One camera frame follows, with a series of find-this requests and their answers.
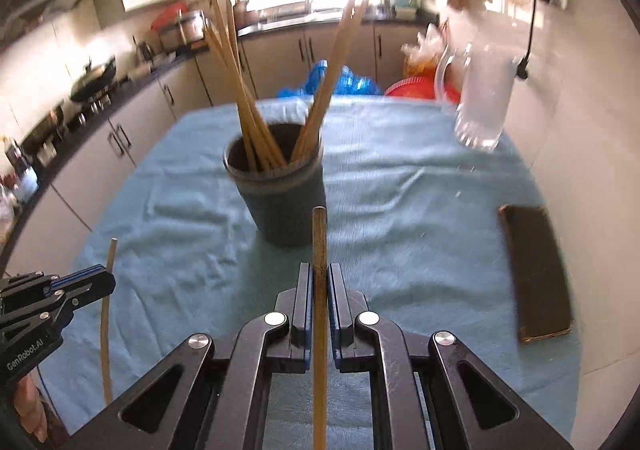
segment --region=white wall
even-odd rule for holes
[[[161,9],[153,9],[100,30],[93,0],[43,24],[0,54],[0,135],[21,141],[60,100],[68,100],[83,66],[116,56],[117,77],[134,66],[132,35],[144,39]],[[0,155],[0,174],[10,170]]]
[[[640,382],[640,35],[618,0],[542,12],[506,130],[546,199],[575,293],[582,378],[572,444],[591,450]],[[528,22],[450,18],[457,46],[525,50]]]

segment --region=blue plastic bag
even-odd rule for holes
[[[320,60],[309,71],[306,83],[302,88],[283,88],[278,91],[277,97],[312,96],[318,90],[322,78],[326,74],[326,60]],[[342,73],[335,84],[334,94],[337,96],[379,96],[382,94],[376,84],[353,74],[349,67],[342,67]]]

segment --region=table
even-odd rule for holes
[[[268,100],[268,121],[302,121],[308,100]],[[460,146],[453,116],[427,102],[335,97],[322,128],[329,261],[348,288],[405,330],[458,336],[569,437],[580,345],[574,333],[521,346],[505,203],[542,199],[513,145]],[[158,143],[106,210],[76,260],[104,263],[119,239],[111,298],[111,375],[119,395],[194,332],[238,331],[293,287],[310,248],[264,242],[222,165],[238,133],[231,105],[190,113]],[[104,407],[99,305],[78,311],[42,365],[71,432]],[[372,448],[369,378],[330,365],[328,447]],[[265,449],[311,448],[311,375],[275,375]]]

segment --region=frying pan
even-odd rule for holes
[[[91,60],[84,66],[85,73],[71,87],[71,101],[83,103],[96,92],[104,89],[116,75],[116,58],[112,56],[108,62],[91,68]]]

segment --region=pot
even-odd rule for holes
[[[34,126],[33,130],[24,138],[20,148],[29,155],[36,155],[42,144],[56,131],[56,128],[62,125],[64,114],[62,111],[62,103],[47,112],[47,115]]]
[[[193,44],[204,38],[203,27],[206,22],[201,10],[189,13],[179,12],[175,20],[158,30],[162,47],[172,52],[182,46]]]
[[[76,103],[85,102],[111,83],[116,75],[116,58],[112,56],[107,63],[94,68],[91,67],[91,60],[89,60],[84,70],[84,75],[71,87],[70,99]]]

